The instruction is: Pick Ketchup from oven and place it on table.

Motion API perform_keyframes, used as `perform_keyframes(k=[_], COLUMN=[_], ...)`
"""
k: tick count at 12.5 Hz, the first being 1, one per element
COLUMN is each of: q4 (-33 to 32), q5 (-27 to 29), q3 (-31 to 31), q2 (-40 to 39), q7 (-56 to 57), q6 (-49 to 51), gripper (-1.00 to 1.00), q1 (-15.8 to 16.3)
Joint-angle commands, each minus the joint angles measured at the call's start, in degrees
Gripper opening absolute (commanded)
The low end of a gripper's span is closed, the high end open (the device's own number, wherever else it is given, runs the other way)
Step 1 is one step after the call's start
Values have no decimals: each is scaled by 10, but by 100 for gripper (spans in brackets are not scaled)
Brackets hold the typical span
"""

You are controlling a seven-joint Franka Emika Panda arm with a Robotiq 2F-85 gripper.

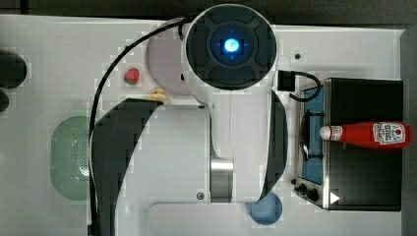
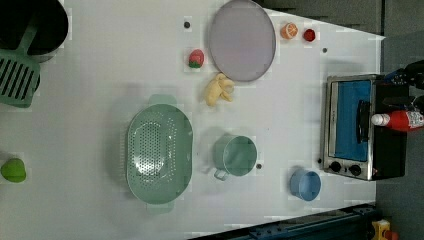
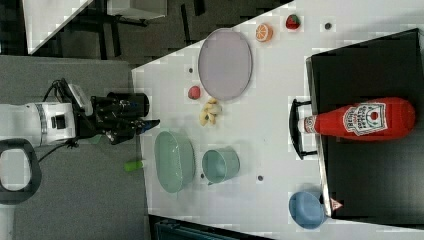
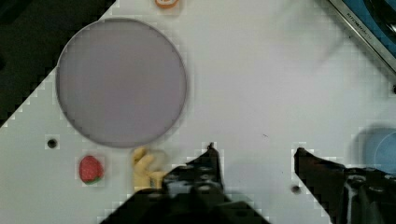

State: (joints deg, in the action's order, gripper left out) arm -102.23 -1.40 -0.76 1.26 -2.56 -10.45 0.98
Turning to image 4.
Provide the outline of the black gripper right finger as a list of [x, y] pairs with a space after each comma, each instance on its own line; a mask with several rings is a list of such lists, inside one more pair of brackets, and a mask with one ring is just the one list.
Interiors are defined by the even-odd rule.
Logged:
[[395, 176], [375, 168], [346, 168], [302, 147], [294, 172], [324, 208], [332, 224], [396, 224]]

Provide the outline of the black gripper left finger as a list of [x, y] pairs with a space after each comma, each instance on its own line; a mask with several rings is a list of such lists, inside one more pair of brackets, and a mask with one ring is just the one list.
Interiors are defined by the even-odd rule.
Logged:
[[214, 143], [210, 143], [199, 157], [165, 175], [162, 187], [170, 198], [181, 195], [224, 198], [219, 152]]

